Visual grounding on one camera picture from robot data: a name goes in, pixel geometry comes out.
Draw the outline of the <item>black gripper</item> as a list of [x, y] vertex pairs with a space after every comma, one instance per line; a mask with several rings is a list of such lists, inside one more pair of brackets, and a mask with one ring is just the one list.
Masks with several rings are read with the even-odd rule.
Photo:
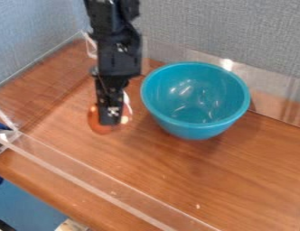
[[118, 125], [123, 112], [123, 89], [142, 72], [142, 36], [137, 31], [95, 33], [98, 73], [94, 85], [101, 125]]

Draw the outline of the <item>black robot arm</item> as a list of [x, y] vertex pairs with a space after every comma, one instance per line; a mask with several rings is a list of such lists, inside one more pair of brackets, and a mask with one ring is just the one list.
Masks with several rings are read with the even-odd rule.
[[97, 44], [93, 71], [99, 125], [118, 125], [125, 109], [123, 89], [142, 72], [142, 35], [131, 24], [139, 0], [83, 0]]

